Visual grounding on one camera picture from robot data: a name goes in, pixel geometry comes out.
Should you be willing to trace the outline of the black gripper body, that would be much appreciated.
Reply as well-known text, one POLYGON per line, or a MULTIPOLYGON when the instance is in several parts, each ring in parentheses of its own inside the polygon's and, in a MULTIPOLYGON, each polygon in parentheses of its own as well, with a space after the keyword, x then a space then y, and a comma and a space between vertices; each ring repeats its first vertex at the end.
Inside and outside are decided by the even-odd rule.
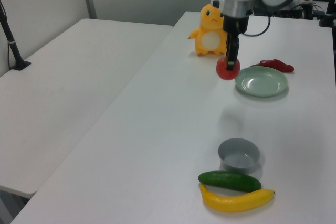
POLYGON ((223 30, 233 36, 243 34, 247 30, 249 17, 237 18, 224 15, 223 30))

